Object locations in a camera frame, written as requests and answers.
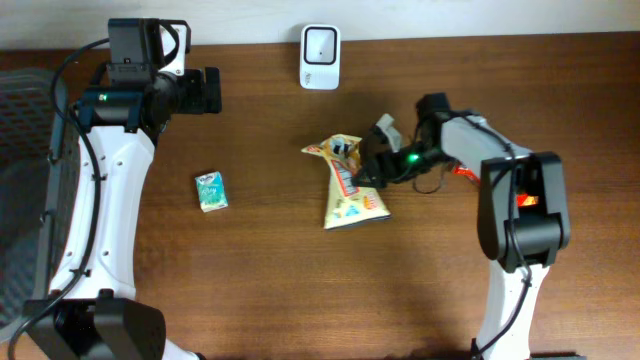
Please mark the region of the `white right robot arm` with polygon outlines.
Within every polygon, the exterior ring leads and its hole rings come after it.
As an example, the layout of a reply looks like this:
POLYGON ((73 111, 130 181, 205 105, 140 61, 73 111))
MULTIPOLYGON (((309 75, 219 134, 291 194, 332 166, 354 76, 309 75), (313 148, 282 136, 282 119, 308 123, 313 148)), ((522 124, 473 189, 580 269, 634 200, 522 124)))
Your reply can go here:
POLYGON ((366 156, 352 182, 382 189, 439 164, 468 170, 479 187, 477 237, 489 264, 486 310, 469 356, 528 359, 540 288, 570 240, 562 160, 515 144, 478 112, 453 109, 444 93, 424 95, 416 115, 406 146, 393 139, 393 125, 375 127, 388 148, 366 156))

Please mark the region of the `teal tissue pack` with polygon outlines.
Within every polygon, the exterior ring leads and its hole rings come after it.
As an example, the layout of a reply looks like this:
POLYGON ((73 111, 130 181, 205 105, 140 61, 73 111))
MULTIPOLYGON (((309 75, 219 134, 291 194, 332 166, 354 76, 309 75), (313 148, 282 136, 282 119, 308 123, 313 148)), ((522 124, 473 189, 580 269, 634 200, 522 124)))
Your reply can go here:
POLYGON ((224 182, 219 172, 213 172, 195 178, 200 208, 207 213, 229 206, 224 182))

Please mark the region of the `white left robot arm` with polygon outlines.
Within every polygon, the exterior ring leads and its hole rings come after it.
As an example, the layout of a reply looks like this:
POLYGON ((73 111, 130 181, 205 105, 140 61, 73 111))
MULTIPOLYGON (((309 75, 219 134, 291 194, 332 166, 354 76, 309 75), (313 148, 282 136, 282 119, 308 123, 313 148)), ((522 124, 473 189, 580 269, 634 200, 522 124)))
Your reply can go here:
POLYGON ((136 301, 133 253, 159 135, 174 114, 220 110, 216 67, 92 85, 71 107, 80 135, 71 228, 48 296, 23 310, 26 333, 48 358, 200 358, 169 340, 160 310, 136 301))

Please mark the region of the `yellow snack bag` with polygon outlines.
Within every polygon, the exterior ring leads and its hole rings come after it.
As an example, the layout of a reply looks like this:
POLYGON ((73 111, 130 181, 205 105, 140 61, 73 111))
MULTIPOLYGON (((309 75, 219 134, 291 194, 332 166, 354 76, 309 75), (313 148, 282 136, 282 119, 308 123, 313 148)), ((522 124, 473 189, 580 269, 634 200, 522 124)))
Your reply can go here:
POLYGON ((334 230, 391 217, 375 188, 359 187, 352 179, 361 168, 357 136, 335 134, 301 152, 321 157, 328 165, 329 191, 324 229, 334 230))

